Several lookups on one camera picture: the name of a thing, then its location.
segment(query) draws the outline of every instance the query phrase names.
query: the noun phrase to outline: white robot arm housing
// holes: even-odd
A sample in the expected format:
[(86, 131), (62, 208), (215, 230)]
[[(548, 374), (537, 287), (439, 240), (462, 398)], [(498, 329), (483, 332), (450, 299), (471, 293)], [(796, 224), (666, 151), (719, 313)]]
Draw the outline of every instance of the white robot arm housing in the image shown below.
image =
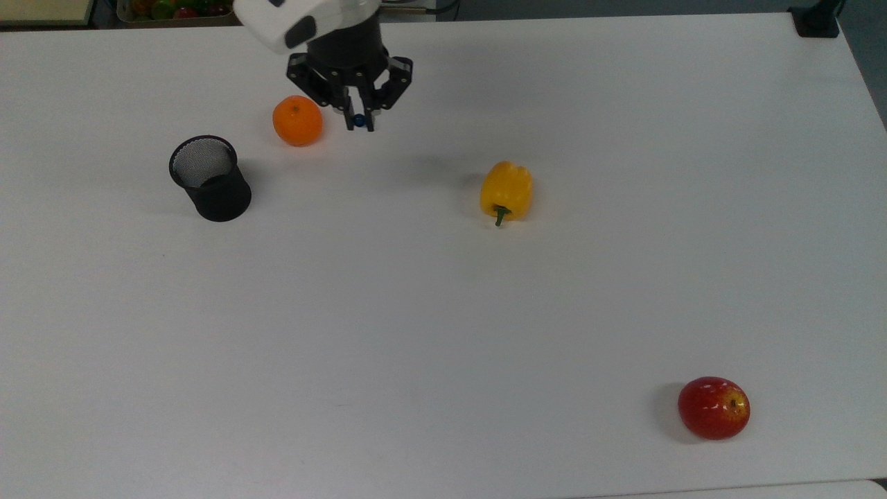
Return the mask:
[[(412, 61), (389, 57), (382, 44), (379, 5), (380, 0), (234, 0), (234, 12), (277, 53), (307, 44), (306, 52), (290, 55), (287, 78), (319, 106), (340, 110), (349, 130), (373, 131), (373, 115), (391, 109), (412, 82)], [(386, 71), (387, 81), (376, 89)], [(349, 88), (362, 101), (357, 114)]]

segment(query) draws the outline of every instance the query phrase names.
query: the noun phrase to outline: table surface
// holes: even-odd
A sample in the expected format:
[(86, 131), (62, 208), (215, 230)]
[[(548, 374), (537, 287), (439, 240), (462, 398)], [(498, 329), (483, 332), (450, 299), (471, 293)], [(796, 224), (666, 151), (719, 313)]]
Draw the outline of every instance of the table surface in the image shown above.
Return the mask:
[(86, 25), (95, 0), (0, 0), (2, 25)]
[(618, 499), (884, 499), (887, 497), (887, 491), (873, 481), (862, 480), (616, 497)]
[[(787, 14), (383, 26), (374, 133), (244, 28), (0, 35), (0, 495), (521, 499), (887, 476), (887, 134)], [(169, 178), (231, 141), (249, 210)], [(497, 161), (536, 200), (497, 229)], [(704, 442), (675, 399), (750, 395)]]

